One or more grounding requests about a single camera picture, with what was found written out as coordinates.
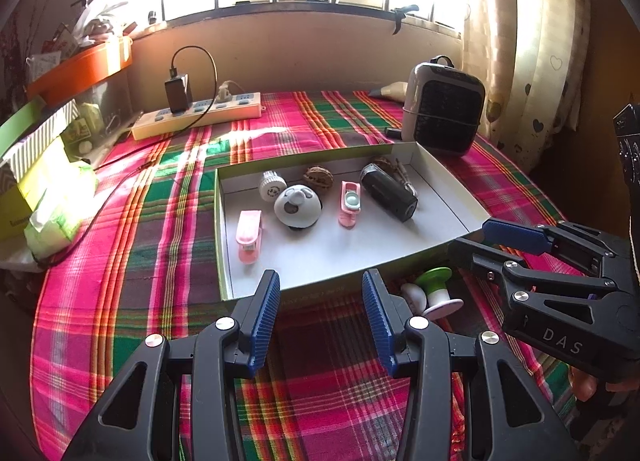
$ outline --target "orange tray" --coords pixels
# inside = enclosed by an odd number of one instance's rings
[[[40,95],[47,105],[72,99],[92,85],[130,66],[130,37],[110,40],[78,53],[27,86],[27,98]]]

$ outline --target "pink clip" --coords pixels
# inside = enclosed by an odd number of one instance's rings
[[[262,210],[242,210],[236,231],[238,257],[241,263],[251,264],[258,260],[262,242]]]
[[[340,191],[340,213],[338,222],[351,228],[356,224],[356,216],[360,213],[360,183],[343,181]]]

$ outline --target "plaid tablecloth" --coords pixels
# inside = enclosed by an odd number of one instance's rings
[[[100,173],[100,191],[144,163],[62,265],[49,271],[31,352],[31,401],[44,454],[58,461],[74,432],[129,354],[154,332],[201,331],[218,315],[213,235],[213,170],[271,156],[387,142],[399,105],[363,92],[265,94],[257,120],[209,126],[158,143]],[[140,146],[129,139],[109,160]],[[554,223],[559,213],[530,180],[482,138],[463,158],[444,160],[499,218]],[[549,257],[532,267],[568,271]],[[458,273],[448,283],[465,307],[441,321],[473,335],[491,329],[567,417],[575,400],[567,367],[500,332],[494,287]],[[190,388],[183,388],[181,455],[190,457]],[[249,460],[394,459],[408,394],[376,359],[362,301],[346,297],[278,315],[265,367],[238,382],[238,411]],[[454,377],[452,456],[462,448],[462,387]]]

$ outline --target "silver screw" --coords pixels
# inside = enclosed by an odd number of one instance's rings
[[[223,316],[222,318],[216,320],[216,327],[221,331],[231,329],[233,326],[235,326],[235,324],[236,321],[229,316]]]
[[[409,325],[414,329],[426,329],[429,321],[423,316],[412,316],[409,319]]]
[[[149,335],[148,337],[145,338],[145,345],[147,347],[156,347],[161,345],[162,340],[164,340],[162,338],[162,335],[159,335],[158,333],[153,333],[153,335]]]
[[[500,337],[493,331],[485,331],[480,336],[482,337],[482,342],[488,344],[497,344],[500,341]]]

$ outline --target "window sill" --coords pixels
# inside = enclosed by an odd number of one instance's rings
[[[333,4],[323,3],[315,1],[300,1],[300,2],[287,2],[287,3],[247,3],[236,4],[236,6],[228,6],[226,8],[217,8],[215,10],[208,10],[206,12],[198,12],[196,14],[190,14],[171,21],[159,21],[156,24],[147,26],[131,34],[133,40],[139,38],[148,37],[156,32],[162,32],[169,28],[178,28],[180,26],[186,26],[188,24],[194,24],[196,22],[209,21],[210,19],[221,19],[226,17],[243,16],[249,14],[263,14],[268,12],[327,12],[332,14],[345,14],[352,16],[364,16],[375,19],[386,19],[394,22],[396,16],[393,12],[386,12],[384,10],[377,10],[374,8],[367,8],[365,6],[354,6],[351,4]],[[408,15],[402,20],[402,24],[408,24],[410,26],[418,26],[425,30],[437,32],[443,35],[448,35],[453,38],[460,38],[461,35],[456,30],[438,24],[437,22],[431,22],[423,18]]]

